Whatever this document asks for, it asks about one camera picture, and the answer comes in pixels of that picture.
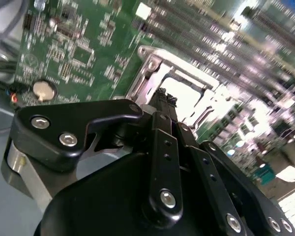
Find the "motherboard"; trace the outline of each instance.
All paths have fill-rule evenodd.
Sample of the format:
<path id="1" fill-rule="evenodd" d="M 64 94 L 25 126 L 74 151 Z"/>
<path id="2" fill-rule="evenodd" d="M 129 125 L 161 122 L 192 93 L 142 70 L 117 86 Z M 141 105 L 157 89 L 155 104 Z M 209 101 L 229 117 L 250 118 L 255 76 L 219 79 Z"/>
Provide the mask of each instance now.
<path id="1" fill-rule="evenodd" d="M 28 89 L 17 98 L 27 106 L 143 105 L 164 88 L 198 142 L 213 140 L 260 179 L 266 154 L 295 142 L 289 2 L 33 0 L 15 74 Z"/>

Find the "red wire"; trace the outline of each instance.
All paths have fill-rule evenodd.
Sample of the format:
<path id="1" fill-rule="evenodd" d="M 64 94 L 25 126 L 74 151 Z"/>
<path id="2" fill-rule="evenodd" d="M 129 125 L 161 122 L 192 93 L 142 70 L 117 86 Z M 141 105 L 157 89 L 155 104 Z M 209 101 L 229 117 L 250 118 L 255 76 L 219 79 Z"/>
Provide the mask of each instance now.
<path id="1" fill-rule="evenodd" d="M 18 101 L 18 99 L 17 99 L 15 93 L 11 95 L 11 101 L 12 101 L 13 103 L 16 103 L 16 102 Z"/>

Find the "electronic component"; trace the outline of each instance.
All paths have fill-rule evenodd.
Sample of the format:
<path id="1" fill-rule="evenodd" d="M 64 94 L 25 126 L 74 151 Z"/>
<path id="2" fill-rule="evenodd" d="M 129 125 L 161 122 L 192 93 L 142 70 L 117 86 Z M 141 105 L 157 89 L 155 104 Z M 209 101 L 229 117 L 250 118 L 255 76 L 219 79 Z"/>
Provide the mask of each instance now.
<path id="1" fill-rule="evenodd" d="M 37 81 L 33 85 L 33 93 L 37 96 L 38 101 L 50 101 L 57 94 L 55 85 L 47 81 Z"/>
<path id="2" fill-rule="evenodd" d="M 27 13 L 24 16 L 23 29 L 33 31 L 35 28 L 36 19 L 37 17 L 35 15 Z"/>
<path id="3" fill-rule="evenodd" d="M 73 18 L 75 17 L 75 14 L 76 14 L 76 9 L 75 8 L 73 8 L 70 5 L 64 5 L 63 6 L 63 9 L 62 9 L 62 12 L 61 12 L 61 17 L 63 19 L 73 20 Z"/>
<path id="4" fill-rule="evenodd" d="M 56 32 L 58 32 L 61 36 L 65 36 L 68 39 L 80 37 L 80 32 L 76 30 L 74 26 L 68 25 L 66 23 L 58 24 Z"/>
<path id="5" fill-rule="evenodd" d="M 282 26 L 274 22 L 271 16 L 267 15 L 262 10 L 247 7 L 242 14 L 249 17 L 259 27 L 271 33 L 276 40 L 280 40 L 283 44 L 295 48 L 295 35 L 291 35 Z"/>

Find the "bolt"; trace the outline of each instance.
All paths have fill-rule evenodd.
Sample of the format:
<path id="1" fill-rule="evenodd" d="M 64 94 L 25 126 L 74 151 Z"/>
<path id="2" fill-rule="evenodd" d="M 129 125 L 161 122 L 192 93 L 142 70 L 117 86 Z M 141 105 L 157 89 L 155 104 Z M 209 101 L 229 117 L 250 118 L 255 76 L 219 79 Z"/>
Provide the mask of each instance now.
<path id="1" fill-rule="evenodd" d="M 78 139 L 70 133 L 61 134 L 59 141 L 67 147 L 74 147 L 78 143 Z"/>
<path id="2" fill-rule="evenodd" d="M 281 228 L 275 220 L 273 220 L 271 217 L 269 217 L 268 221 L 269 221 L 270 225 L 272 226 L 272 228 L 274 228 L 277 232 L 281 232 Z"/>
<path id="3" fill-rule="evenodd" d="M 148 69 L 150 70 L 150 71 L 155 71 L 156 69 L 157 69 L 157 64 L 154 62 L 154 61 L 150 61 L 149 63 L 148 63 Z"/>
<path id="4" fill-rule="evenodd" d="M 212 149 L 213 151 L 216 151 L 216 148 L 213 144 L 208 144 L 208 146 L 210 147 L 210 149 Z"/>
<path id="5" fill-rule="evenodd" d="M 31 120 L 32 126 L 36 129 L 47 129 L 50 125 L 49 121 L 44 117 L 35 117 Z"/>
<path id="6" fill-rule="evenodd" d="M 293 229 L 291 228 L 291 226 L 290 226 L 290 224 L 289 223 L 287 223 L 284 219 L 281 219 L 281 221 L 282 221 L 282 224 L 283 224 L 283 226 L 284 226 L 284 228 L 288 231 L 288 232 L 293 232 Z"/>
<path id="7" fill-rule="evenodd" d="M 143 48 L 143 47 L 140 47 L 140 48 L 138 49 L 138 51 L 139 51 L 139 54 L 142 54 L 143 56 L 147 53 L 147 51 L 146 51 L 145 48 Z"/>
<path id="8" fill-rule="evenodd" d="M 168 208 L 174 208 L 176 206 L 176 200 L 174 196 L 167 190 L 161 192 L 161 200 Z"/>
<path id="9" fill-rule="evenodd" d="M 226 220 L 229 226 L 236 232 L 240 233 L 241 232 L 241 225 L 239 221 L 231 214 L 227 213 L 226 215 Z"/>
<path id="10" fill-rule="evenodd" d="M 130 104 L 129 105 L 130 109 L 133 110 L 134 112 L 140 112 L 140 109 L 137 105 Z"/>
<path id="11" fill-rule="evenodd" d="M 185 131 L 188 131 L 189 130 L 189 127 L 187 125 L 185 125 L 185 124 L 182 124 L 181 127 Z"/>

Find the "screw hole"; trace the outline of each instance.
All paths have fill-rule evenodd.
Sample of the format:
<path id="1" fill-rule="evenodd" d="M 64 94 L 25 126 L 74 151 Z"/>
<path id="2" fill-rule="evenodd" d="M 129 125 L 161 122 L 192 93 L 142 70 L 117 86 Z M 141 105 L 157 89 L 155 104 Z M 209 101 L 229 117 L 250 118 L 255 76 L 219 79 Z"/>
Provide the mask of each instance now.
<path id="1" fill-rule="evenodd" d="M 165 159 L 168 160 L 168 161 L 171 161 L 171 160 L 172 160 L 171 156 L 169 156 L 168 154 L 165 154 L 164 157 L 165 157 Z"/>
<path id="2" fill-rule="evenodd" d="M 172 143 L 169 142 L 169 141 L 167 141 L 167 140 L 165 141 L 165 144 L 166 144 L 167 146 L 169 146 L 169 147 L 172 145 Z"/>
<path id="3" fill-rule="evenodd" d="M 203 158 L 203 162 L 206 163 L 207 165 L 210 164 L 208 160 L 206 160 L 205 158 Z"/>
<path id="4" fill-rule="evenodd" d="M 213 180 L 214 182 L 216 182 L 216 181 L 217 181 L 217 179 L 215 178 L 215 176 L 214 176 L 214 175 L 210 175 L 210 178 L 211 178 L 211 180 Z"/>

